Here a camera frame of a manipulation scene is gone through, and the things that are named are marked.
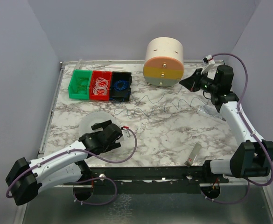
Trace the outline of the white perforated cable spool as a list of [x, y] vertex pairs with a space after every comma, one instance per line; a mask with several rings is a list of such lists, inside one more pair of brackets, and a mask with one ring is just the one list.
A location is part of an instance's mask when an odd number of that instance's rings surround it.
[[94, 133], [94, 132], [102, 131], [103, 130], [102, 128], [97, 129], [97, 130], [92, 130], [91, 126], [96, 123], [101, 123], [101, 122], [104, 122], [107, 120], [111, 120], [112, 124], [116, 124], [116, 123], [114, 123], [115, 119], [113, 118], [113, 116], [107, 112], [104, 112], [104, 111], [92, 112], [92, 113], [84, 116], [79, 124], [79, 127], [78, 127], [78, 133], [79, 133], [80, 137], [82, 135], [84, 135], [85, 133]]

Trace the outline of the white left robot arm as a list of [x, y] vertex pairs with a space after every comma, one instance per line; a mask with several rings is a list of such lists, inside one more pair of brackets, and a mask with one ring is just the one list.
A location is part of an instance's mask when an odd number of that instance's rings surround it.
[[6, 197], [16, 205], [33, 200], [38, 193], [56, 185], [89, 180], [94, 177], [85, 160], [120, 147], [122, 129], [111, 120], [96, 124], [100, 131], [83, 134], [64, 149], [27, 161], [18, 159], [6, 177]]

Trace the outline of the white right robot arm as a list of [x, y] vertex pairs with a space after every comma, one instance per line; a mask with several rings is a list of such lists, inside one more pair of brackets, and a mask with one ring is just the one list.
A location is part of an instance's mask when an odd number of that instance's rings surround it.
[[238, 148], [229, 159], [206, 161], [205, 165], [215, 175], [236, 178], [268, 176], [273, 160], [273, 142], [258, 134], [242, 110], [237, 95], [231, 91], [234, 73], [228, 65], [219, 65], [213, 79], [202, 69], [196, 69], [179, 83], [190, 92], [202, 90], [211, 95], [211, 102], [226, 120]]

